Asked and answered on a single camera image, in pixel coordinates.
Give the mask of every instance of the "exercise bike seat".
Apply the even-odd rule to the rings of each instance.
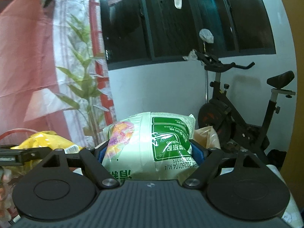
[[[267,79],[267,84],[276,89],[281,89],[286,87],[294,78],[294,73],[292,71],[287,71],[283,74],[279,74]]]

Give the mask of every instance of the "white plastic bag hanging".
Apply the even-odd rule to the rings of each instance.
[[[208,44],[214,43],[214,37],[208,29],[200,30],[199,36],[200,36],[201,40],[207,42]]]

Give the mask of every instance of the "red and white curtain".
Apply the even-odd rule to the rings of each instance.
[[[13,0],[0,25],[0,145],[43,130],[101,143],[116,117],[99,0]]]

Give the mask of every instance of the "plastic bag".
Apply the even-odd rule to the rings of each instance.
[[[66,154],[78,153],[82,147],[57,135],[54,131],[42,131],[31,135],[19,146],[11,149],[26,149],[32,147],[50,147],[51,149],[63,148]],[[18,215],[13,204],[12,192],[16,183],[40,160],[25,162],[23,166],[0,167],[0,221],[9,221]]]
[[[185,61],[197,60],[197,55],[195,54],[195,50],[190,51],[188,56],[183,56]]]
[[[198,167],[189,139],[195,118],[145,112],[105,128],[110,139],[102,165],[121,183],[171,180],[182,183]]]
[[[206,41],[209,44],[214,43],[214,37],[208,29],[200,30],[199,36],[200,36],[201,40]]]
[[[216,147],[221,149],[219,138],[212,126],[200,128],[194,131],[193,139],[205,148]]]
[[[57,148],[64,149],[66,154],[78,153],[82,147],[75,145],[73,142],[57,135],[54,131],[42,131],[31,135],[28,139],[22,142],[19,146],[12,147],[11,149],[26,149],[32,147],[50,147],[52,150]],[[28,173],[36,166],[40,160],[32,160],[25,162],[23,166],[5,167],[10,169],[14,177],[20,177]]]

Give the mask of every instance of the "yellow plastic bag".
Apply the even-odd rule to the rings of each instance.
[[[210,147],[221,149],[219,138],[212,126],[194,130],[193,139],[207,149]]]
[[[46,146],[50,147],[52,150],[62,148],[66,154],[76,154],[82,149],[82,147],[77,146],[73,142],[57,135],[54,131],[41,131],[33,134],[19,146],[12,147],[11,149],[26,149]],[[40,160],[32,160],[25,162],[23,166],[8,166],[5,168],[12,171],[13,178],[19,178],[20,176],[24,176],[28,173],[39,162]]]
[[[66,154],[75,154],[82,149],[82,147],[77,146],[73,142],[59,136],[54,131],[42,131],[33,134],[19,146],[12,147],[11,149],[25,149],[46,146],[50,147],[52,150],[62,148]]]

